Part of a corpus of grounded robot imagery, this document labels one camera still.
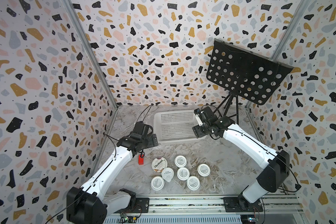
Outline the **black perforated music stand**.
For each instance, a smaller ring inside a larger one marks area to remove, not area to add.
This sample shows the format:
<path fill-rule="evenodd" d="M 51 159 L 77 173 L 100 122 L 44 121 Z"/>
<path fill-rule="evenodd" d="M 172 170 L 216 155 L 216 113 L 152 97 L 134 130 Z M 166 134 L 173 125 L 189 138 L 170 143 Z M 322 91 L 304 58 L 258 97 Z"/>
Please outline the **black perforated music stand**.
<path fill-rule="evenodd" d="M 239 98 L 264 105 L 294 68 L 215 39 L 206 78 L 229 93 L 216 108 L 226 111 Z"/>

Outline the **red tag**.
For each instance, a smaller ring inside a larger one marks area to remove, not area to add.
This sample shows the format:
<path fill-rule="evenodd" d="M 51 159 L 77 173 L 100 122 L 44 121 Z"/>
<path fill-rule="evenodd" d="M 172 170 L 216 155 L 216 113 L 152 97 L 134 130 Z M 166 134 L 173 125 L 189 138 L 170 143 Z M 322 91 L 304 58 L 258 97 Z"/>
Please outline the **red tag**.
<path fill-rule="evenodd" d="M 139 165 L 143 165 L 144 164 L 144 156 L 145 156 L 145 153 L 141 152 L 140 155 L 139 155 L 139 159 L 138 159 L 138 164 Z"/>

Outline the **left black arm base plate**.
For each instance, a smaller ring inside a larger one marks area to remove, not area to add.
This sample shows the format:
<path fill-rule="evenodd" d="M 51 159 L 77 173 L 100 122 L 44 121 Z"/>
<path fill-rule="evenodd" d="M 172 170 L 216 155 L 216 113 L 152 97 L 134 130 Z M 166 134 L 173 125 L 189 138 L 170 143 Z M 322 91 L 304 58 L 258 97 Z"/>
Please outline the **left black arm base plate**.
<path fill-rule="evenodd" d="M 150 198 L 148 197 L 138 197 L 134 202 L 131 200 L 127 208 L 118 210 L 116 213 L 148 213 L 149 202 Z"/>

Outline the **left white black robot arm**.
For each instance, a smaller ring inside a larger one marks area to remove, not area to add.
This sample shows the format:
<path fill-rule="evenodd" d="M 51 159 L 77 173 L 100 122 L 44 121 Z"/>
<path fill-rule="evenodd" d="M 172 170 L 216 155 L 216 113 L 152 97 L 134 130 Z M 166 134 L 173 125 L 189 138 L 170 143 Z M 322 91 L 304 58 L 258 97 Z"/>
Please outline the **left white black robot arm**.
<path fill-rule="evenodd" d="M 127 189 L 107 197 L 106 193 L 121 170 L 147 148 L 158 146 L 153 128 L 142 121 L 133 131 L 120 138 L 101 168 L 80 188 L 67 193 L 66 219 L 73 224 L 101 224 L 115 212 L 130 212 L 136 207 L 136 194 Z"/>

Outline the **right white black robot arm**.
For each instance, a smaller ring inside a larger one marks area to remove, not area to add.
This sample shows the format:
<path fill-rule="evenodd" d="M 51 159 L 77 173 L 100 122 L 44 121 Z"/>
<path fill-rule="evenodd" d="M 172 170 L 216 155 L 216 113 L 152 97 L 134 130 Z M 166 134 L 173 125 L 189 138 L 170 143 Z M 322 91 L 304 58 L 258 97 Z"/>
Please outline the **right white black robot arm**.
<path fill-rule="evenodd" d="M 243 150 L 263 169 L 256 180 L 239 194 L 238 205 L 242 209 L 247 210 L 267 193 L 275 193 L 289 176 L 287 163 L 290 156 L 286 151 L 277 152 L 264 145 L 247 134 L 231 118 L 218 118 L 209 107 L 194 110 L 194 115 L 198 125 L 192 129 L 197 138 L 206 135 L 223 138 Z"/>

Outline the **white plastic basket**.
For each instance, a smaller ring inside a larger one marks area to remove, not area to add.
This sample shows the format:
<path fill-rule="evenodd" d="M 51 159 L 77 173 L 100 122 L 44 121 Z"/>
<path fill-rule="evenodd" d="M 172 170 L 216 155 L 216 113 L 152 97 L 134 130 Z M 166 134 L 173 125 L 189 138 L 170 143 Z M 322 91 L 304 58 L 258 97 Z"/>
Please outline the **white plastic basket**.
<path fill-rule="evenodd" d="M 161 145 L 194 143 L 197 138 L 193 127 L 198 125 L 193 110 L 159 112 L 154 116 L 154 133 Z"/>

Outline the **aluminium front rail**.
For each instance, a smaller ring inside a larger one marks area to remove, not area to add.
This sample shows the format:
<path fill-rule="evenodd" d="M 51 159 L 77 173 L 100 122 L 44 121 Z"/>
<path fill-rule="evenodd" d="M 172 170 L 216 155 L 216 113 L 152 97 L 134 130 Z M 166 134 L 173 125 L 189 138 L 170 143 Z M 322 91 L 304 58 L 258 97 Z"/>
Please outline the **aluminium front rail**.
<path fill-rule="evenodd" d="M 114 213 L 105 224 L 307 224 L 293 195 L 265 195 L 263 212 L 226 212 L 229 195 L 143 195 L 150 198 L 148 213 Z"/>

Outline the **Chobani yogurt cup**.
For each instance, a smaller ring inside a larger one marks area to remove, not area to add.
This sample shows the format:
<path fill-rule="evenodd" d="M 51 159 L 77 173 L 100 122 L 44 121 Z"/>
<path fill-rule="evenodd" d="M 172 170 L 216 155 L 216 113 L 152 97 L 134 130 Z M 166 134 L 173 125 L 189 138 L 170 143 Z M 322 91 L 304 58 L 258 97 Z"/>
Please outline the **Chobani yogurt cup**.
<path fill-rule="evenodd" d="M 151 167 L 154 172 L 161 173 L 168 167 L 168 162 L 164 157 L 157 157 L 152 161 Z"/>

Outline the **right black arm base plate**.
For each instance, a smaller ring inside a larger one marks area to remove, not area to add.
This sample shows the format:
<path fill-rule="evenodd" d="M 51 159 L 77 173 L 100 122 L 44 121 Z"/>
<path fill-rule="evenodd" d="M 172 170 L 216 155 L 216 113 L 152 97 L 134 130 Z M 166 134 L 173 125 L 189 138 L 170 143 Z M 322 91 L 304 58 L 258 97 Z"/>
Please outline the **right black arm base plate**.
<path fill-rule="evenodd" d="M 250 203 L 244 197 L 224 197 L 223 206 L 226 212 L 263 212 L 264 210 L 259 199 Z"/>

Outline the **white teardrop lid yogurt cup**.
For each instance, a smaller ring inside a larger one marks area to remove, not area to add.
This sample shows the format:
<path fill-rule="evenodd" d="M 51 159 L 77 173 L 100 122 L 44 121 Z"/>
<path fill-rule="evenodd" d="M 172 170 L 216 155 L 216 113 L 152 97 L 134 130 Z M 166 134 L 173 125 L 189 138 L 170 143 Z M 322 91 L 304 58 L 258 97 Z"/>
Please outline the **white teardrop lid yogurt cup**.
<path fill-rule="evenodd" d="M 172 168 L 169 168 L 169 167 L 163 169 L 162 172 L 161 172 L 162 178 L 167 182 L 171 182 L 171 180 L 174 177 L 174 174 L 175 174 L 174 170 Z"/>

